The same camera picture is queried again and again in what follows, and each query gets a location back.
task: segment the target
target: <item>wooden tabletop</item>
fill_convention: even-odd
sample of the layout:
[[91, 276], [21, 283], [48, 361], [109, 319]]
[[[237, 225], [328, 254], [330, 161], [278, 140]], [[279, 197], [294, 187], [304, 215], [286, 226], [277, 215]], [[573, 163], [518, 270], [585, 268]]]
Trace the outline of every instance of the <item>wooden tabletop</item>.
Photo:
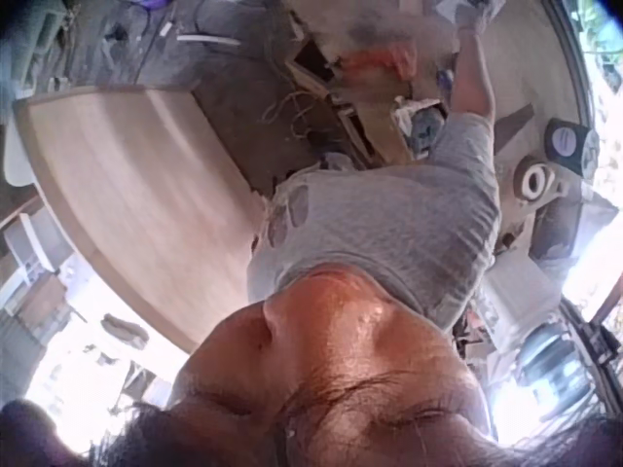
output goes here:
[[192, 95], [77, 89], [16, 113], [68, 240], [158, 332], [190, 352], [246, 305], [260, 203]]

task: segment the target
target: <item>person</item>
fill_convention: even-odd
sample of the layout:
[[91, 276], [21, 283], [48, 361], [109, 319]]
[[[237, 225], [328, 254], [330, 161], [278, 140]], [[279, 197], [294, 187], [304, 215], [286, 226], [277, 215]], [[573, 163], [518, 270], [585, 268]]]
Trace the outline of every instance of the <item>person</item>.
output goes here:
[[248, 269], [252, 305], [137, 406], [92, 465], [621, 465], [620, 420], [534, 451], [492, 439], [446, 332], [491, 263], [495, 105], [480, 29], [458, 33], [452, 113], [425, 163], [282, 183]]

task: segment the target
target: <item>cable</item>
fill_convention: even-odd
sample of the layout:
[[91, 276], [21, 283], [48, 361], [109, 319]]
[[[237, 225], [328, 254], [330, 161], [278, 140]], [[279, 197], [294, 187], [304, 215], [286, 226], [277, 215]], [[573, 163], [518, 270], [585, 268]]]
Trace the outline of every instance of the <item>cable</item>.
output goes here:
[[[276, 121], [276, 119], [279, 117], [279, 115], [281, 114], [281, 111], [283, 110], [283, 107], [285, 106], [285, 104], [288, 101], [292, 100], [292, 102], [294, 102], [294, 104], [295, 104], [295, 107], [297, 108], [297, 114], [292, 118], [292, 121], [290, 122], [290, 132], [292, 133], [292, 136], [294, 136], [294, 138], [296, 138], [296, 139], [305, 139], [305, 138], [307, 138], [308, 134], [310, 134], [312, 129], [310, 128], [307, 120], [305, 119], [305, 115], [311, 109], [313, 109], [313, 107], [315, 107], [316, 102], [314, 101], [312, 104], [308, 105], [304, 109], [301, 109], [300, 105], [299, 105], [299, 103], [297, 101], [297, 98], [302, 96], [302, 95], [309, 95], [309, 96], [313, 97], [314, 99], [317, 99], [317, 97], [313, 93], [311, 93], [311, 92], [309, 92], [307, 90], [296, 90], [294, 92], [290, 92], [285, 97], [283, 97], [280, 102], [273, 103], [271, 106], [269, 106], [264, 111], [264, 114], [262, 114], [262, 123], [264, 123], [266, 125], [270, 125], [270, 124], [274, 123]], [[296, 123], [299, 120], [303, 121], [305, 123], [305, 125], [306, 125], [306, 128], [305, 128], [303, 133], [300, 133], [300, 132], [298, 132], [296, 130]]]

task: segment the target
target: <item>torn t-shirt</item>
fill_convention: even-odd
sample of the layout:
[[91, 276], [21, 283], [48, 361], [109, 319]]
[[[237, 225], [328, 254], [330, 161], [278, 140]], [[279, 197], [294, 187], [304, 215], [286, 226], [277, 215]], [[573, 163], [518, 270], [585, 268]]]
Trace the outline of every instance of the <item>torn t-shirt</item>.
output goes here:
[[248, 268], [249, 299], [340, 263], [448, 330], [491, 263], [498, 224], [492, 126], [452, 114], [424, 163], [303, 171], [281, 184]]

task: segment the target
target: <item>orange object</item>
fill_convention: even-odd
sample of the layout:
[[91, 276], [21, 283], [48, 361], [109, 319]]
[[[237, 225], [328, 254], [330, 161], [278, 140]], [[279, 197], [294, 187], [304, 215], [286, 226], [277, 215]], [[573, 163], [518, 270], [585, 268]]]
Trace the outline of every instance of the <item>orange object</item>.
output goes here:
[[382, 49], [359, 51], [342, 58], [345, 74], [353, 75], [368, 68], [388, 68], [401, 81], [409, 81], [418, 73], [418, 54], [413, 44], [392, 44]]

